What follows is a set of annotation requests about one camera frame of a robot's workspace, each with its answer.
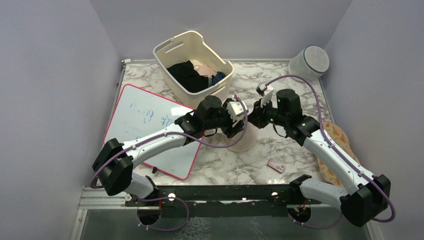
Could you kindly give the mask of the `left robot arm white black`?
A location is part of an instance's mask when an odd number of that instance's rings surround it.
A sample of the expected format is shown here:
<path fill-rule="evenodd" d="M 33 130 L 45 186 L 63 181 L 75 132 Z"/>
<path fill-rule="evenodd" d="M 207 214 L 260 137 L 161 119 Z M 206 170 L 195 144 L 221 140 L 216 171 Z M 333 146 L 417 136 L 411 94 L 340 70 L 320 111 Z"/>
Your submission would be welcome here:
<path fill-rule="evenodd" d="M 89 186 L 104 189 L 109 196 L 126 193 L 138 198 L 144 205 L 157 200 L 159 189 L 149 176 L 133 170 L 146 160 L 168 150 L 192 142 L 202 145 L 206 131 L 221 130 L 227 138 L 247 131 L 248 107 L 237 95 L 221 101 L 209 95 L 196 109 L 178 117 L 164 129 L 143 138 L 119 142 L 108 140 L 92 164 L 94 171 Z"/>

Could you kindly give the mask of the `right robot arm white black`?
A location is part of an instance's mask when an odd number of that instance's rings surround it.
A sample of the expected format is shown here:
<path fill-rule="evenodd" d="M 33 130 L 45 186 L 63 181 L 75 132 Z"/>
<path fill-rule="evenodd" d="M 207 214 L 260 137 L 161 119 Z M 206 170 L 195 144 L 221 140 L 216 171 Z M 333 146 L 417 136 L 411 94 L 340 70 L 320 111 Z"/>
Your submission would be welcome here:
<path fill-rule="evenodd" d="M 318 181 L 309 175 L 293 180 L 289 199 L 300 204 L 306 199 L 317 200 L 341 211 L 354 226 L 362 227 L 390 205 L 391 181 L 383 174 L 376 176 L 347 154 L 313 117 L 303 114 L 300 97 L 292 89 L 276 93 L 257 89 L 261 99 L 253 105 L 248 122 L 262 129 L 269 124 L 283 127 L 285 137 L 295 140 L 318 157 L 340 180 L 342 186 Z"/>

